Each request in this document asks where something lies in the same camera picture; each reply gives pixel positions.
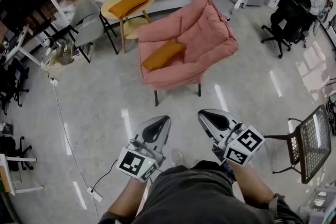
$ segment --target white tile floor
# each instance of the white tile floor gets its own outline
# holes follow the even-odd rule
[[[160,105],[154,106],[153,90],[140,81],[136,42],[128,43],[128,53],[115,55],[107,37],[96,43],[91,64],[81,60],[56,75],[61,115],[86,183],[92,186],[106,173],[126,146],[132,132],[143,121],[156,115],[169,115],[172,128],[164,153],[173,148],[182,151],[185,162],[196,159],[216,161],[212,141],[197,120],[204,108],[224,109],[237,119],[253,125],[263,135],[287,134],[289,116],[304,119],[332,91],[325,87],[336,77],[336,64],[329,41],[322,31],[311,35],[308,48],[302,43],[284,51],[280,60],[275,42],[261,44],[268,37],[261,25],[269,25],[272,11],[266,6],[238,10],[230,21],[239,50],[230,58],[212,66],[204,76],[202,97],[197,86],[159,92]],[[159,18],[166,14],[152,15]],[[114,39],[118,47],[120,41]],[[26,83],[30,92],[23,94],[23,107],[11,103],[2,121],[14,125],[14,136],[26,137],[33,146],[31,155],[38,159],[33,171],[22,172],[22,185],[43,184],[45,190],[12,197],[25,224],[95,223],[96,212],[86,187],[67,147],[57,102],[47,74],[29,63]],[[326,161],[325,174],[319,171],[308,184],[301,184],[294,171],[273,175],[273,169],[289,166],[287,145],[267,140],[251,164],[276,192],[286,196],[295,210],[316,185],[336,179],[335,152]],[[168,160],[162,169],[169,168]],[[128,177],[113,169],[97,186],[104,197],[97,204],[99,217],[125,186]],[[76,194],[78,184],[84,206]]]

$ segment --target black office chair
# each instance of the black office chair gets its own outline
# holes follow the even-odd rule
[[[304,38],[301,29],[308,23],[311,23],[309,16],[310,1],[308,0],[280,0],[278,3],[278,9],[271,15],[271,28],[263,25],[262,29],[267,29],[273,37],[265,38],[261,40],[261,43],[270,40],[276,40],[278,42],[280,59],[282,58],[282,44],[287,47],[287,50],[291,50],[292,42],[297,44]],[[286,20],[287,23],[283,29],[279,24]]]

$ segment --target white desk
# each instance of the white desk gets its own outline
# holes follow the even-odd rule
[[[15,161],[15,162],[36,162],[36,158],[18,158],[18,157],[6,157],[5,154],[0,154],[0,168],[3,167],[4,172],[0,169],[1,179],[3,181],[6,192],[9,192],[13,196],[17,193],[28,193],[30,191],[41,190],[44,189],[44,186],[38,186],[33,188],[24,188],[24,189],[15,189],[12,177],[9,173],[9,167],[7,161]]]
[[[27,35],[27,32],[30,33],[31,35],[33,35],[33,31],[29,28],[28,25],[26,25],[23,28],[23,31],[21,32],[19,38],[17,39],[17,45],[6,55],[5,64],[8,63],[9,60],[11,60],[18,51],[20,51],[25,56],[27,56],[30,60],[32,60],[35,64],[37,64],[38,66],[42,65],[39,60],[37,60],[33,55],[31,55],[29,52],[27,52],[27,50],[25,50],[22,47],[22,44],[23,44],[23,41],[24,41],[24,39],[25,39],[25,37]]]

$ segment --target orange pillow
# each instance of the orange pillow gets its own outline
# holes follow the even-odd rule
[[[175,55],[179,54],[185,49],[185,46],[176,43],[172,40],[167,41],[159,49],[153,52],[147,59],[145,59],[141,65],[148,69],[148,71],[154,71],[160,69]]]
[[[109,12],[121,19],[147,2],[148,0],[122,0],[110,7]]]

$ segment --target wooden table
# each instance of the wooden table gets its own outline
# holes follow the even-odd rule
[[[124,53],[126,53],[125,49],[125,39],[137,39],[138,38],[138,27],[140,25],[149,24],[151,21],[149,19],[148,14],[146,13],[145,9],[148,8],[154,0],[149,0],[146,4],[140,6],[136,10],[134,10],[131,14],[124,18],[117,18],[113,13],[109,12],[108,10],[114,6],[116,3],[122,0],[106,0],[101,7],[101,14],[106,19],[118,19],[120,21],[120,33],[121,33],[121,42],[122,42],[122,49]],[[134,17],[136,14],[142,12],[145,18],[137,17],[133,19],[128,19],[128,17]]]

